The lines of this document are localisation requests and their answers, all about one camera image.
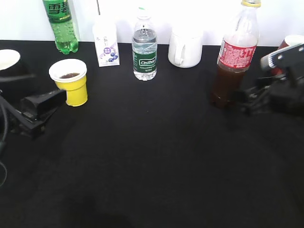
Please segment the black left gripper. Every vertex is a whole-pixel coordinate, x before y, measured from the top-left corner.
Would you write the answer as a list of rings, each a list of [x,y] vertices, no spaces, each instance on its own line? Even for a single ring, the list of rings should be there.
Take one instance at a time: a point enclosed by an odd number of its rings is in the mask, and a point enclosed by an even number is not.
[[[35,77],[34,74],[1,76],[0,81],[12,82]],[[65,103],[66,98],[65,90],[54,90],[46,94],[27,96],[20,101],[21,112],[14,108],[2,96],[0,97],[0,104],[6,111],[10,131],[35,139],[45,132],[45,123],[39,120],[50,113],[50,111]]]

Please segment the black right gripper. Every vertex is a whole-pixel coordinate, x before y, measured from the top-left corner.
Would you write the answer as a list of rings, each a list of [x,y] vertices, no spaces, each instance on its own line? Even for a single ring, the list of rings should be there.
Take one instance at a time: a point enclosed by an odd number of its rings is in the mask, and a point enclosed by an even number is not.
[[[256,86],[237,90],[231,101],[247,116],[266,114],[270,109],[293,116],[304,115],[304,66],[274,68],[255,81]]]

